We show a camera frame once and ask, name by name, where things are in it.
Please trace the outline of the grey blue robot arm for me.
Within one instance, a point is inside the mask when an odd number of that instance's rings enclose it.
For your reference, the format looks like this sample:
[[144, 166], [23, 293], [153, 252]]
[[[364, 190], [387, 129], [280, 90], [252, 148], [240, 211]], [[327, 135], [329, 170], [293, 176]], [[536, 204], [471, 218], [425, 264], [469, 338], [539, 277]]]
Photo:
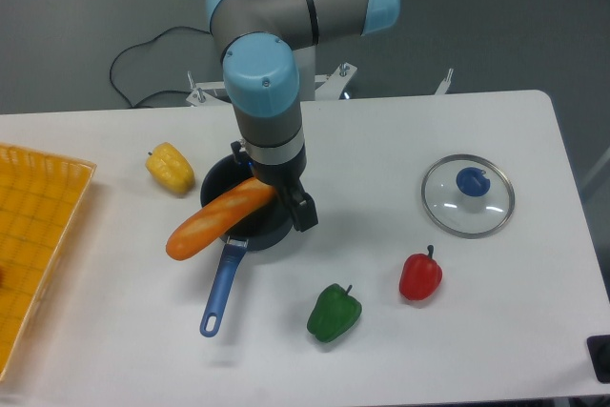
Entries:
[[253, 174], [275, 188], [296, 230], [317, 223], [300, 177], [306, 148], [295, 51], [391, 28], [401, 0], [205, 0], [225, 89]]

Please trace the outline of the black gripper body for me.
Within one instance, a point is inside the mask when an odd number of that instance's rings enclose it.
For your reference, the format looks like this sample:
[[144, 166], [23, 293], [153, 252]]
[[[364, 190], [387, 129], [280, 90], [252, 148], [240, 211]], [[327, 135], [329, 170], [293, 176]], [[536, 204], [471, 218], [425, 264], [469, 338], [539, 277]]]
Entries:
[[305, 147], [291, 160], [279, 165], [266, 165], [256, 162], [246, 152], [242, 141], [231, 143], [234, 162], [245, 168], [259, 181], [273, 186], [282, 198], [303, 198], [305, 190], [300, 177], [306, 166]]

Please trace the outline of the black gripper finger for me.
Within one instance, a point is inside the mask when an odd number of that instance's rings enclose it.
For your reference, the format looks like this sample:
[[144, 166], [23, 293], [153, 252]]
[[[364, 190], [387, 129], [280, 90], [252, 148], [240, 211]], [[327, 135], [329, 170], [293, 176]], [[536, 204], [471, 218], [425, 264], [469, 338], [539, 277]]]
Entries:
[[315, 202], [299, 180], [279, 185], [277, 193], [298, 232], [306, 232], [318, 224]]

